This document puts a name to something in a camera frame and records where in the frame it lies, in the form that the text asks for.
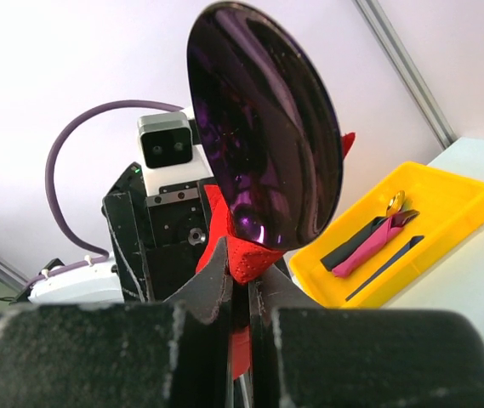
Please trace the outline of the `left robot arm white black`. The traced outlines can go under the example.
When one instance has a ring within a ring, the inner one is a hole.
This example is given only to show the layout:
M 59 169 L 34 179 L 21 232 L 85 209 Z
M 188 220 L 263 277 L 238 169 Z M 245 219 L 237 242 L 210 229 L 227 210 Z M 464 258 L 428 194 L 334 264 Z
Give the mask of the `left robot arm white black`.
M 68 269 L 58 258 L 48 279 L 1 303 L 162 301 L 194 274 L 208 242 L 211 210 L 204 188 L 214 178 L 185 181 L 145 192 L 141 166 L 126 168 L 102 201 L 113 252 L 102 263 Z

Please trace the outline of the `red paper napkin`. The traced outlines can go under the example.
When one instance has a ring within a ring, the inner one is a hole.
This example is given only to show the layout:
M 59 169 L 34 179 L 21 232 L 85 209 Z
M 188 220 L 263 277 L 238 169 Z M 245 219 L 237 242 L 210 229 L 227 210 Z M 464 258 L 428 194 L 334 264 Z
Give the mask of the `red paper napkin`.
M 200 272 L 208 264 L 217 242 L 224 237 L 230 274 L 235 283 L 240 284 L 245 290 L 250 281 L 260 277 L 273 263 L 283 257 L 284 252 L 271 250 L 237 237 L 230 210 L 219 187 L 215 184 L 205 184 L 203 191 L 211 209 L 211 223 L 208 244 L 197 263 L 196 272 Z M 231 364 L 232 377 L 237 379 L 249 370 L 251 363 L 249 308 L 245 297 L 235 302 L 233 315 Z

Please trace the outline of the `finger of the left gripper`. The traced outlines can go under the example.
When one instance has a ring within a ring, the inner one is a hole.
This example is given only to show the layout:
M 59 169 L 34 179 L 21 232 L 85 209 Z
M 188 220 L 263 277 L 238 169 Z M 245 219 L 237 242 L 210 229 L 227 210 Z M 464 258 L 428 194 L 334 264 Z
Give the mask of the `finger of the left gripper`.
M 103 199 L 103 213 L 124 299 L 154 301 L 146 253 L 152 243 L 152 233 L 144 198 L 139 193 L 110 193 Z

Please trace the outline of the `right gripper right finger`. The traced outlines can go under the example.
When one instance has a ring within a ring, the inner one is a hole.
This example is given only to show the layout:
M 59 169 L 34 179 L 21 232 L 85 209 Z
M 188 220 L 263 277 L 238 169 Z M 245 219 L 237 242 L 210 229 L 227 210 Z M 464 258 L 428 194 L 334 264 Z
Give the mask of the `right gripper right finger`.
M 484 407 L 484 342 L 460 314 L 326 309 L 276 268 L 248 299 L 257 407 Z

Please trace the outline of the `purple plastic spoon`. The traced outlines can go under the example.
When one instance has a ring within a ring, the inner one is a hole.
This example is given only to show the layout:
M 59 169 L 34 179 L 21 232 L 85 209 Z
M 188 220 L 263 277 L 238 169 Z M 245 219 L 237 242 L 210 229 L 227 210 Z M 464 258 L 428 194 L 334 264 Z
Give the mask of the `purple plastic spoon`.
M 196 126 L 238 237 L 290 251 L 321 234 L 339 203 L 341 132 L 293 36 L 244 3 L 205 8 L 187 68 Z

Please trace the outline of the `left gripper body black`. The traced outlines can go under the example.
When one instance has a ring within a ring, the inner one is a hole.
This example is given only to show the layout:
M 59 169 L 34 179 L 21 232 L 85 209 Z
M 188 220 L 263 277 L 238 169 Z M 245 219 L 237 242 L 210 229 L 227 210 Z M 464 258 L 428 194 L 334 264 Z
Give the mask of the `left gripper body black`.
M 158 195 L 145 192 L 140 164 L 133 162 L 107 193 L 139 193 L 145 200 L 152 243 L 147 249 L 154 301 L 162 301 L 180 289 L 196 273 L 208 243 L 211 209 L 203 191 L 214 178 L 162 187 Z

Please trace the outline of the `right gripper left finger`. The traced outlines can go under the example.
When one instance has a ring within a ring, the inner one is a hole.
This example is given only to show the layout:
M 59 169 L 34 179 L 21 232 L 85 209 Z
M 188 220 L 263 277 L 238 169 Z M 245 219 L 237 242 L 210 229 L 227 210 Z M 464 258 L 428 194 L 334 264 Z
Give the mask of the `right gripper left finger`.
M 225 239 L 161 303 L 18 303 L 0 314 L 0 407 L 230 407 Z

